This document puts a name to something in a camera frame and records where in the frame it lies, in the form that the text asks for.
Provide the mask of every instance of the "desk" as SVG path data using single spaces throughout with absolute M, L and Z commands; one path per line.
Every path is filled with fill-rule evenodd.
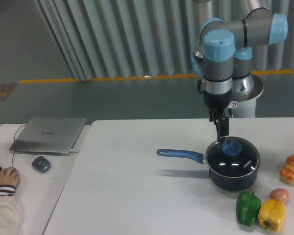
M 4 124 L 0 126 L 0 166 L 2 168 L 11 166 L 13 151 L 9 148 L 20 126 L 22 125 Z M 75 145 L 76 150 L 81 148 L 89 128 L 90 126 L 84 127 Z M 77 156 L 78 154 L 66 157 L 45 155 L 51 163 L 51 168 L 43 174 L 31 166 L 32 161 L 38 155 L 15 153 L 13 166 L 20 171 L 21 176 L 16 190 L 21 220 L 19 235 L 39 235 L 44 232 Z
M 279 180 L 294 153 L 294 118 L 230 120 L 230 134 L 252 142 L 261 163 L 248 189 L 264 203 L 290 192 L 279 234 L 294 235 L 294 187 Z M 46 235 L 273 234 L 236 220 L 239 192 L 209 178 L 208 166 L 159 157 L 159 148 L 204 153 L 216 138 L 207 119 L 95 121 L 47 226 Z

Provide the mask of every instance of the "yellow floor stripe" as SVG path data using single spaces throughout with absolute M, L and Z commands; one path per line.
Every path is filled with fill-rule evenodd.
M 21 80 L 19 83 L 76 82 L 75 78 Z
M 286 73 L 294 73 L 293 70 L 267 70 L 267 71 L 252 71 L 251 72 L 254 75 L 267 75 L 267 74 L 286 74 Z M 136 77 L 131 76 L 128 78 L 125 77 L 115 77 L 111 79 L 110 77 L 103 77 L 101 79 L 99 78 L 91 78 L 89 81 L 97 82 L 97 81 L 122 81 L 122 80 L 146 80 L 146 79 L 168 79 L 168 78 L 193 78 L 197 77 L 195 74 L 175 74 L 172 76 L 168 75 L 157 75 L 155 77 L 152 76 L 142 76 L 142 77 Z M 21 80 L 19 83 L 49 83 L 49 82 L 76 82 L 77 80 L 75 78 L 61 78 L 61 79 L 33 79 L 33 80 Z

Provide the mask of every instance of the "green bell pepper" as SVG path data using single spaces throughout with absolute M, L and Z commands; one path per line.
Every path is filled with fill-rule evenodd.
M 253 193 L 243 191 L 236 201 L 236 218 L 241 224 L 252 226 L 261 208 L 261 200 Z

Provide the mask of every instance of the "blue saucepan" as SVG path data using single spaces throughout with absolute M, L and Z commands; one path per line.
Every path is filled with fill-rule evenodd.
M 239 137 L 226 137 L 224 142 L 214 141 L 206 154 L 187 150 L 158 149 L 164 157 L 189 158 L 207 164 L 212 181 L 220 188 L 240 191 L 250 187 L 257 178 L 260 155 L 249 141 Z

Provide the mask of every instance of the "pot lid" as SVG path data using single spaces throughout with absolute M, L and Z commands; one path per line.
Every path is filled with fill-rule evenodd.
M 213 142 L 207 149 L 206 159 L 211 170 L 226 177 L 248 175 L 260 163 L 256 147 L 239 137 L 226 137 L 223 142 Z

